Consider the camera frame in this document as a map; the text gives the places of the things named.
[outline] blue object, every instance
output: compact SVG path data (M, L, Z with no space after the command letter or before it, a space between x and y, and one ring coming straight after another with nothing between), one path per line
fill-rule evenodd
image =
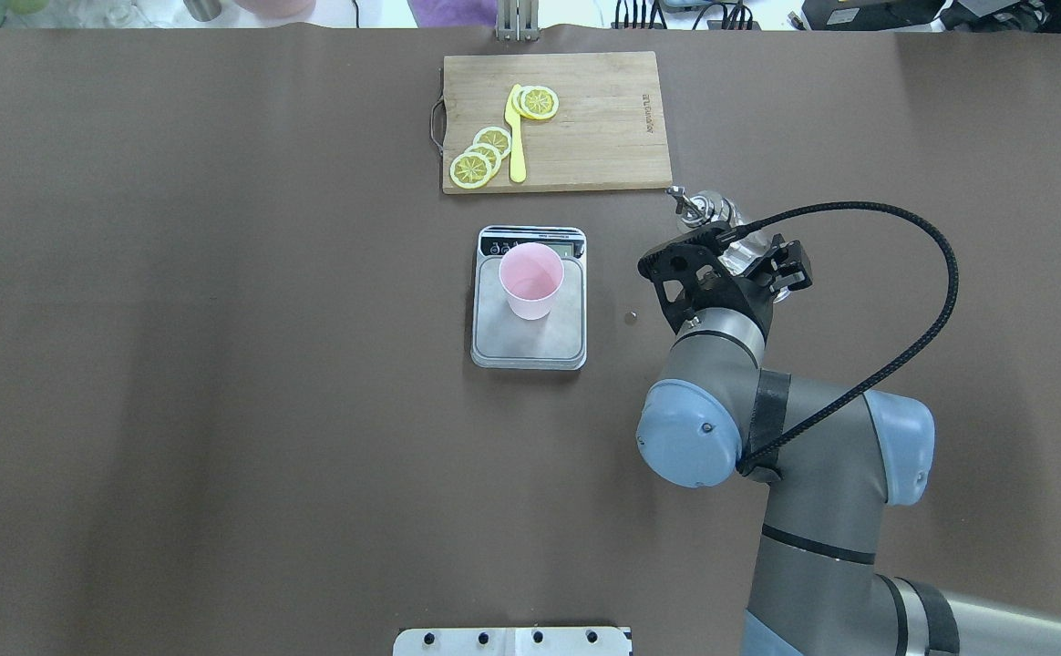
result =
M746 638L742 639L742 656L802 656L780 635L746 611Z
M721 402L675 378L648 390L636 442L656 473L685 488L718 485L734 471L742 453L737 422Z
M935 456L935 419L916 399L870 391L864 394L880 436L888 505L910 505L927 489Z

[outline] black band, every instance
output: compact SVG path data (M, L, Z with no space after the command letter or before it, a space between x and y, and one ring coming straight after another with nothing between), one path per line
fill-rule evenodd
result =
M781 436L781 429L786 424L786 405L789 402L789 374L778 370L762 369L756 377L756 396L753 397L753 413L750 415L750 429L746 435L746 448L742 449L738 466L742 477L748 477L760 468L763 482L773 482L781 479L778 473L778 451L765 453L756 461L751 461L750 453L756 453L772 441Z
M917 584L907 579L904 581L915 589L919 602L923 605L923 612L927 616L927 653L930 656L943 656L949 653L956 656L960 653L960 627L956 624L947 599L944 599L943 593L935 589L935 586Z
M684 340L688 340L689 338L696 338L697 335L713 335L714 338L724 338L726 340L729 340L730 342L732 342L732 344L737 344L738 347L741 347L742 349L744 349L744 351L746 351L748 353L748 356L750 357L750 360L753 361L753 366L759 365L759 362L756 362L756 358L753 357L753 353L751 353L750 351L748 351L748 347L745 344L743 344L741 342L741 340L738 340L737 338L730 335L729 332L721 332L721 331L695 331L695 332L685 332L683 336L681 336L676 342L673 342L673 345L674 345L674 347L676 347L677 344L680 344Z
M802 551L818 553L819 556L836 557L838 560L846 560L847 563L854 563L856 565L875 564L875 555L873 555L873 553L867 553L865 551L851 551L849 549L834 547L833 543L821 543L821 541L814 541L810 538L796 536L794 533L787 533L785 531L781 531L780 529L775 529L769 524L763 524L761 526L761 535L787 545L787 547L794 547L794 549L802 549Z
M903 595L899 594L899 586L894 585L891 579L883 574L875 574L888 584L888 592L891 593L891 601L897 605L897 656L906 656L907 653L907 607L903 605Z

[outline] plastic cup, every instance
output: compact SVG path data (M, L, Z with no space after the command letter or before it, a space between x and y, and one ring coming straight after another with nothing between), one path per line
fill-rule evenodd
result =
M563 287L563 260L551 246L530 241L502 256L498 281L506 292L510 310L522 318L542 318Z

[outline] lemon slice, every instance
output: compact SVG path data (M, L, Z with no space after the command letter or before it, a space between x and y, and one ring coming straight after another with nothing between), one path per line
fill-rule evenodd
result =
M510 133L506 132L505 128L499 127L499 125L490 125L477 131L477 134L473 136L473 142L475 144L490 144L495 146L502 157L510 154Z
M464 190L476 190L493 177L495 167L489 166L486 155L467 151L450 162L450 179Z
M559 110L559 96L547 87L523 87L519 93L520 115L533 120L547 120Z
M467 153L481 153L486 161L489 161L490 177L493 177L498 173L498 167L502 166L502 151L499 151L495 145L490 144L473 144L469 149L465 150Z

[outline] knife handle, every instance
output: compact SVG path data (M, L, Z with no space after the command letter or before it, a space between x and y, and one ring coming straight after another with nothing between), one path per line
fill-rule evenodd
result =
M522 119L510 124L510 183L522 183L527 178L527 161L522 155Z

